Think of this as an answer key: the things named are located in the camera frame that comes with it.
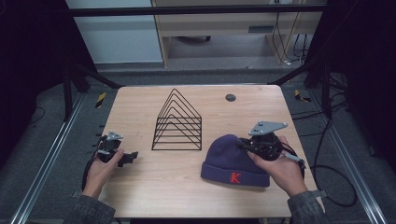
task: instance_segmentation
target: table surface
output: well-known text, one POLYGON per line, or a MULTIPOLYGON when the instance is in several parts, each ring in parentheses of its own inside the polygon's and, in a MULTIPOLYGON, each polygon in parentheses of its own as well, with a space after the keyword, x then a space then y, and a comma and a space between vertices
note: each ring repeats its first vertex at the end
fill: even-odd
MULTIPOLYGON (((228 133, 249 138, 248 131, 259 120, 288 123, 287 128, 275 133, 287 136, 290 146, 306 161, 278 86, 121 88, 104 134, 109 131, 122 134, 120 148, 126 153, 138 151, 139 154, 132 164, 125 164, 114 172, 100 200, 116 209, 115 217, 289 217, 289 197, 272 179, 270 187, 260 189, 221 184, 200 177, 202 162, 215 139, 228 133), (171 92, 174 94, 167 104, 171 92), (233 94, 236 100, 227 101, 227 94, 233 94), (178 142, 187 143, 164 144, 173 141, 169 140, 172 134, 166 133, 174 130, 169 125, 166 126, 168 130, 156 132, 157 118, 163 108, 169 109, 163 110, 162 115, 191 115, 195 117, 194 124, 187 125, 201 127, 192 129, 191 138, 178 139, 178 142), (152 150, 155 133, 161 138, 154 146, 156 150, 152 150), (200 139, 199 135, 202 136, 202 150, 197 150, 200 145, 193 143, 200 139)), ((309 189, 316 189, 309 168, 305 170, 304 181, 309 189)))

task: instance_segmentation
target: wire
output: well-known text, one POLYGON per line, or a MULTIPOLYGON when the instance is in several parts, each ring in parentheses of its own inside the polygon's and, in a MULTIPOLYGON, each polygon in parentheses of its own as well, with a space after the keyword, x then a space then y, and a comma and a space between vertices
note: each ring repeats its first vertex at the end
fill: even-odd
MULTIPOLYGON (((343 102, 341 102, 341 103, 339 103, 339 104, 337 104, 337 105, 332 106, 332 112, 337 111, 338 107, 339 107, 339 106, 342 106, 342 105, 345 105, 346 102, 347 102, 347 101, 343 101, 343 102)), ((308 118, 314 117, 314 116, 316 116, 316 115, 319 115, 319 114, 322 114, 322 113, 325 113, 325 112, 326 112, 326 111, 319 111, 319 112, 316 112, 316 113, 314 113, 314 114, 310 114, 310 115, 307 115, 307 116, 302 116, 302 117, 299 117, 299 118, 293 118, 292 120, 308 119, 308 118)), ((297 114, 303 114, 303 113, 309 113, 309 111, 296 113, 295 115, 297 115, 297 114)))
POLYGON ((298 113, 292 113, 291 115, 300 115, 300 114, 307 114, 307 113, 316 113, 317 111, 311 110, 311 111, 303 111, 303 112, 298 112, 298 113))
MULTIPOLYGON (((275 4, 279 5, 280 4, 279 0, 275 0, 275 4)), ((280 57, 279 51, 277 50, 277 47, 276 47, 276 44, 275 44, 275 31, 277 31, 277 33, 279 35, 280 43, 282 44, 283 53, 285 54, 286 58, 289 59, 288 63, 291 63, 291 62, 297 61, 299 59, 298 58, 297 59, 291 59, 291 58, 289 58, 288 54, 286 53, 286 48, 285 48, 285 45, 283 43, 282 35, 280 33, 280 30, 279 30, 279 14, 280 14, 279 12, 276 13, 276 23, 275 23, 275 26, 274 26, 274 30, 272 32, 272 42, 273 42, 274 48, 276 50, 277 57, 279 58, 279 60, 281 62, 283 62, 282 61, 282 57, 280 57)))
POLYGON ((284 145, 284 146, 286 146, 286 147, 282 147, 283 149, 286 149, 287 151, 292 151, 293 153, 295 153, 295 151, 294 151, 294 149, 291 147, 291 146, 289 146, 288 144, 286 144, 286 143, 284 143, 284 142, 280 142, 281 143, 281 145, 284 145))
POLYGON ((339 95, 344 95, 345 93, 343 92, 343 91, 339 91, 339 92, 337 92, 336 94, 334 94, 332 97, 331 97, 331 99, 333 100, 336 96, 339 96, 339 95))
POLYGON ((339 205, 339 206, 341 206, 341 207, 351 207, 351 206, 355 205, 355 203, 357 202, 357 200, 358 200, 358 195, 357 195, 357 193, 356 193, 355 187, 354 187, 353 184, 350 182, 350 180, 349 180, 345 175, 343 175, 341 172, 339 172, 338 170, 336 170, 336 169, 334 169, 334 168, 332 168, 332 167, 330 167, 330 166, 317 165, 317 162, 318 162, 318 155, 319 155, 319 152, 320 152, 320 147, 321 147, 321 145, 322 145, 322 143, 323 143, 323 139, 324 139, 325 133, 326 133, 326 131, 330 128, 331 125, 332 125, 332 119, 328 119, 327 124, 326 124, 326 127, 325 127, 325 129, 324 129, 324 131, 323 131, 323 134, 322 134, 322 136, 320 137, 320 140, 319 140, 319 143, 318 143, 318 148, 317 148, 317 153, 315 154, 315 158, 314 158, 314 165, 311 166, 311 169, 313 169, 313 177, 314 177, 315 183, 317 183, 317 186, 318 186, 318 189, 319 189, 319 190, 321 190, 321 187, 320 187, 320 185, 318 184, 318 180, 317 180, 317 170, 316 170, 316 168, 326 168, 326 169, 330 169, 330 170, 336 172, 337 174, 339 174, 341 177, 343 177, 343 178, 348 182, 348 184, 350 185, 350 187, 352 188, 353 197, 354 197, 353 200, 352 200, 352 202, 351 202, 351 203, 339 203, 339 202, 337 202, 335 199, 333 199, 333 198, 330 197, 330 196, 328 196, 327 199, 329 199, 329 201, 331 201, 332 203, 335 203, 335 204, 337 204, 337 205, 339 205))
POLYGON ((332 197, 327 197, 327 199, 329 201, 331 201, 332 203, 335 203, 335 204, 337 204, 337 205, 339 205, 341 207, 352 207, 353 205, 355 205, 355 203, 358 201, 358 193, 356 192, 356 189, 353 186, 352 182, 350 182, 350 180, 343 173, 341 173, 340 171, 332 168, 331 166, 326 166, 326 165, 316 165, 316 166, 311 166, 310 168, 314 169, 314 170, 317 169, 317 168, 328 169, 328 170, 331 170, 333 172, 336 172, 341 177, 343 177, 345 179, 345 181, 349 184, 349 186, 352 188, 352 191, 353 191, 352 202, 351 203, 339 203, 336 200, 334 200, 332 197))
POLYGON ((117 217, 115 219, 116 219, 117 223, 122 224, 121 219, 119 219, 117 217))
POLYGON ((38 122, 39 120, 41 120, 44 117, 44 115, 46 115, 46 110, 43 107, 38 106, 36 109, 41 109, 43 111, 43 114, 40 116, 40 118, 31 121, 30 124, 38 122))
POLYGON ((84 169, 84 174, 82 175, 82 182, 81 182, 81 190, 85 189, 85 185, 87 184, 87 177, 88 177, 88 172, 90 171, 92 163, 97 159, 97 153, 93 152, 91 155, 91 159, 87 161, 87 164, 85 165, 84 169))
POLYGON ((303 48, 302 49, 297 49, 297 43, 298 40, 300 39, 300 35, 297 35, 296 40, 294 41, 294 47, 293 47, 293 55, 295 57, 299 58, 300 64, 303 65, 305 63, 305 57, 306 54, 305 52, 308 51, 308 49, 306 48, 306 40, 307 40, 308 35, 305 34, 304 35, 304 42, 303 42, 303 48))
POLYGON ((341 76, 341 79, 342 80, 340 81, 337 78, 330 76, 330 84, 339 91, 346 91, 347 85, 344 83, 344 75, 341 76))
POLYGON ((318 135, 318 134, 322 134, 323 132, 320 133, 308 133, 308 134, 302 134, 302 135, 298 135, 299 137, 308 137, 308 136, 314 136, 314 135, 318 135))

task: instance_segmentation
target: person's right hand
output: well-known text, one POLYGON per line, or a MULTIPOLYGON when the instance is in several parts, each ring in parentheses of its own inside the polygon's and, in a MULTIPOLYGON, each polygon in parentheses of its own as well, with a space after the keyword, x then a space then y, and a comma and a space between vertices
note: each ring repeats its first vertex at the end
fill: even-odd
POLYGON ((102 186, 110 178, 122 156, 123 150, 119 149, 107 163, 100 161, 99 158, 95 158, 88 172, 87 184, 82 194, 97 199, 102 192, 102 186))
MULTIPOLYGON (((279 136, 279 141, 288 145, 285 136, 279 136)), ((254 163, 265 170, 274 181, 285 190, 290 197, 308 191, 303 177, 301 175, 300 166, 296 161, 280 156, 275 161, 265 161, 260 156, 248 152, 247 153, 254 163)))

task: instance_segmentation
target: knit hat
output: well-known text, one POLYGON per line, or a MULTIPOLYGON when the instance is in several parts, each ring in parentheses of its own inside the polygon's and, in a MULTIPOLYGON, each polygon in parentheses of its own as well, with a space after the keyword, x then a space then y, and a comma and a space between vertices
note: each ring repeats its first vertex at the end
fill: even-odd
POLYGON ((233 134, 216 139, 207 151, 201 178, 232 185, 270 186, 268 173, 258 167, 244 149, 238 147, 240 142, 233 134))

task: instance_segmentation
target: sleeve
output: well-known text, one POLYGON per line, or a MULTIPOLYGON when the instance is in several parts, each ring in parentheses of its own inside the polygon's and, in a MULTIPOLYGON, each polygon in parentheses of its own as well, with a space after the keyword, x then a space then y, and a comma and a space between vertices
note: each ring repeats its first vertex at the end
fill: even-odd
POLYGON ((81 195, 78 202, 69 212, 64 224, 69 223, 111 223, 116 210, 94 198, 81 195))
POLYGON ((288 205, 294 223, 331 223, 312 191, 288 199, 288 205))

